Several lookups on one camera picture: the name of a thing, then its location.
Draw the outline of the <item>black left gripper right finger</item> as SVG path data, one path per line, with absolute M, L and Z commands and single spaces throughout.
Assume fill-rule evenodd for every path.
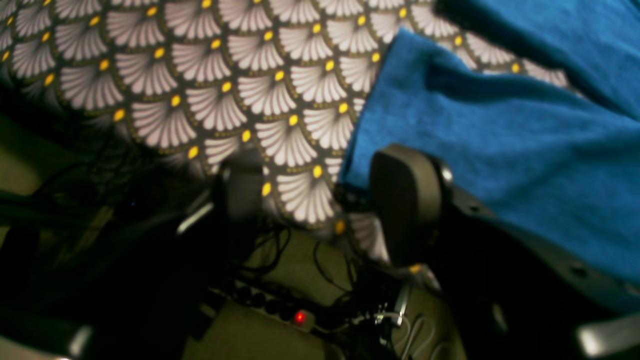
M 453 173 L 441 158 L 391 144 L 370 164 L 370 195 L 393 268 L 425 262 L 452 198 Z

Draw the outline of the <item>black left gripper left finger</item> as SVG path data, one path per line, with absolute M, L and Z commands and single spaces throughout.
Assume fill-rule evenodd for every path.
M 176 235 L 201 224 L 221 229 L 253 223 L 262 210 L 264 180 L 260 159 L 225 159 L 210 187 L 188 205 Z

